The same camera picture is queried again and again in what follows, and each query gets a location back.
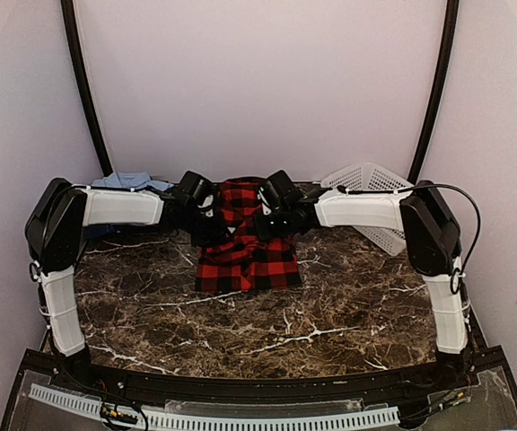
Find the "red black plaid shirt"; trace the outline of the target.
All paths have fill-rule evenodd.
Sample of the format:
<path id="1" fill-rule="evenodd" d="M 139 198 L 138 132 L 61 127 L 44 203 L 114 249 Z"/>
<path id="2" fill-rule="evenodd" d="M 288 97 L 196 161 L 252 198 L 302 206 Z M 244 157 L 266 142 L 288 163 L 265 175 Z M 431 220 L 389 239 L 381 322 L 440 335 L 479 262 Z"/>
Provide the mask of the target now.
<path id="1" fill-rule="evenodd" d="M 300 286 L 295 242 L 259 239 L 254 214 L 262 211 L 260 179 L 242 177 L 218 185 L 219 210 L 228 234 L 199 253 L 195 290 L 209 294 L 286 289 Z"/>

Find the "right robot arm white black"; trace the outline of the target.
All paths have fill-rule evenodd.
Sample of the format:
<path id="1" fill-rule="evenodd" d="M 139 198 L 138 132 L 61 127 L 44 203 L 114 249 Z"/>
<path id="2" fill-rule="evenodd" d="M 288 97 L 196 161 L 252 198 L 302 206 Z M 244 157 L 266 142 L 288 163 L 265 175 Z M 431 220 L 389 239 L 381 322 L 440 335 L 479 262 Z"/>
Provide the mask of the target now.
<path id="1" fill-rule="evenodd" d="M 447 390 L 473 366 L 469 297 L 465 270 L 472 255 L 461 246 L 457 217 L 443 197 L 450 190 L 466 200 L 466 191 L 421 180 L 401 189 L 350 189 L 318 186 L 298 189 L 284 171 L 258 186 L 259 209 L 253 220 L 261 241 L 286 238 L 311 229 L 338 226 L 384 228 L 405 236 L 411 267 L 428 289 L 436 328 L 436 364 L 429 381 Z"/>

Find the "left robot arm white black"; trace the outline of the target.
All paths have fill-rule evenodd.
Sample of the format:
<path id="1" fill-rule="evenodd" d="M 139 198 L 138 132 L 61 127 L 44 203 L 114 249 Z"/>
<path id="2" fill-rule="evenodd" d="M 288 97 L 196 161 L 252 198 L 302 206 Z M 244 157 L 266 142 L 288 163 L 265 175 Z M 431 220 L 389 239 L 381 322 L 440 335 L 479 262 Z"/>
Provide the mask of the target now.
<path id="1" fill-rule="evenodd" d="M 217 195 L 215 185 L 194 172 L 167 191 L 74 185 L 63 178 L 47 185 L 24 234 L 30 275 L 39 284 L 44 316 L 61 355 L 86 348 L 74 297 L 84 231 L 95 225 L 155 226 L 188 233 L 194 246 L 212 246 L 228 235 Z"/>

